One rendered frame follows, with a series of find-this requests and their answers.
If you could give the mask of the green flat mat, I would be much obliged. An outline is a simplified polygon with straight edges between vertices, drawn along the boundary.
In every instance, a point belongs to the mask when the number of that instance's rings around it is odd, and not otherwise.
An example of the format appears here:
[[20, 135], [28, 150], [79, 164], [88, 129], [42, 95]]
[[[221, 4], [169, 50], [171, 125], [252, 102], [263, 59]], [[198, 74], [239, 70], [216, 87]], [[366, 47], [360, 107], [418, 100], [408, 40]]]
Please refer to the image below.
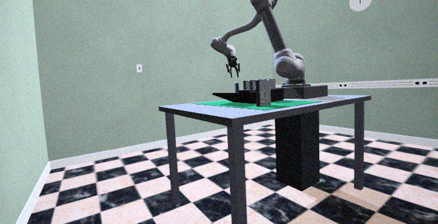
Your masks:
[[293, 107], [293, 106], [306, 105], [306, 104], [318, 103], [318, 102], [322, 102], [322, 101], [283, 100], [283, 101], [271, 102], [271, 105], [268, 105], [268, 106], [257, 107], [256, 104], [252, 104], [252, 103], [235, 103], [235, 102], [232, 102], [229, 100], [224, 100], [224, 101], [211, 101], [211, 102], [197, 103], [197, 105], [212, 105], [212, 106], [219, 106], [219, 107], [247, 108], [247, 109], [255, 109], [255, 110], [272, 110], [272, 109]]

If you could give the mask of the status display screen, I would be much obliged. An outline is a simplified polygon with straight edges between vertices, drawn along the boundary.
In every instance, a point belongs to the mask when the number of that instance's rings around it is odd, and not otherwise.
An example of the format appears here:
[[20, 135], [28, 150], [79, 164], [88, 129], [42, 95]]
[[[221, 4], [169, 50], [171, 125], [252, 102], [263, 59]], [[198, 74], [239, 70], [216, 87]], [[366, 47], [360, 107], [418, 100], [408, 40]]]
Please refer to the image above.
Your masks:
[[[226, 95], [215, 95], [215, 94], [226, 94]], [[213, 93], [214, 96], [235, 102], [235, 103], [252, 103], [256, 104], [256, 101], [248, 97], [242, 96], [237, 93]]]

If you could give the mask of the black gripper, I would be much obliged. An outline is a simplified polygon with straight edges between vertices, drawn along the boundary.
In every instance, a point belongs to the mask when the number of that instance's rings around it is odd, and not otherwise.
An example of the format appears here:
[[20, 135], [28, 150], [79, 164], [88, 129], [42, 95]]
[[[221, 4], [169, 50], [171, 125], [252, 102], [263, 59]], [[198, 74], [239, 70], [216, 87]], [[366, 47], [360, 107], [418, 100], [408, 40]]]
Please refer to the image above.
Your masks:
[[[231, 77], [232, 77], [231, 68], [234, 67], [235, 70], [236, 70], [236, 73], [237, 73], [237, 77], [238, 77], [238, 73], [240, 71], [240, 64], [237, 64], [236, 61], [235, 62], [231, 62], [231, 57], [228, 59], [228, 62], [229, 62], [229, 64], [226, 64], [227, 71], [231, 74]], [[230, 66], [230, 70], [229, 70], [229, 66]], [[236, 66], [238, 66], [238, 69], [237, 69]]]

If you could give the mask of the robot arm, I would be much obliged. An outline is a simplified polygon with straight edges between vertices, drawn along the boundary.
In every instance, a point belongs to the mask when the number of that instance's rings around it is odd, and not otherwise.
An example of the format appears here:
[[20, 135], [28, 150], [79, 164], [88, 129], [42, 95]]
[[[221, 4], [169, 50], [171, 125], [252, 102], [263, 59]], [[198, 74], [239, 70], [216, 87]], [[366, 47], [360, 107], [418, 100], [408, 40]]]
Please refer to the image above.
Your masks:
[[231, 57], [231, 62], [235, 62], [237, 60], [236, 50], [233, 45], [227, 45], [227, 40], [231, 36], [246, 32], [254, 28], [262, 20], [266, 28], [269, 40], [272, 44], [273, 50], [275, 52], [275, 55], [273, 57], [275, 71], [279, 76], [286, 78], [286, 83], [282, 84], [281, 87], [311, 86], [310, 84], [306, 84], [305, 81], [306, 66], [304, 58], [300, 54], [294, 54], [292, 50], [287, 48], [282, 33], [273, 14], [272, 9], [274, 9], [278, 0], [250, 1], [254, 9], [256, 10], [256, 14], [253, 19], [246, 25], [226, 32], [222, 37], [212, 38], [210, 42], [211, 47], [217, 52], [225, 55], [227, 57], [227, 60]]

